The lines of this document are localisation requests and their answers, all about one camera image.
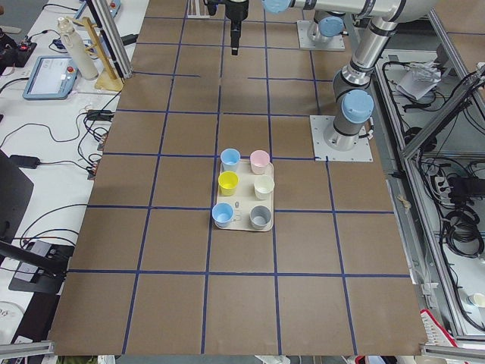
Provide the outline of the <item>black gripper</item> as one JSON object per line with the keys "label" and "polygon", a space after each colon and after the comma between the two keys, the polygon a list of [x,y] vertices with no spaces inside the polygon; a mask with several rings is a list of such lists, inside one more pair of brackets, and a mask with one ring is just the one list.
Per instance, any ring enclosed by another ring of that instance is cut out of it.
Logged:
{"label": "black gripper", "polygon": [[210,16],[216,15],[217,7],[219,5],[223,5],[225,7],[225,16],[231,20],[231,55],[237,56],[239,54],[239,41],[242,33],[242,21],[244,21],[249,14],[249,0],[204,0],[204,5],[207,8]]}

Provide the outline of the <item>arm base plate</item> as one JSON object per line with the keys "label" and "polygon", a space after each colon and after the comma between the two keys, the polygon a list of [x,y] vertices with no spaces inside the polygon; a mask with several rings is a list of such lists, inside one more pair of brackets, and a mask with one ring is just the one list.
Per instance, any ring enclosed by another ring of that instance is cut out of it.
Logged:
{"label": "arm base plate", "polygon": [[318,23],[298,20],[299,48],[310,51],[343,52],[345,44],[341,32],[344,23],[340,18],[325,18]]}
{"label": "arm base plate", "polygon": [[370,139],[365,126],[359,134],[343,136],[334,130],[334,116],[311,115],[311,137],[317,162],[372,162]]}

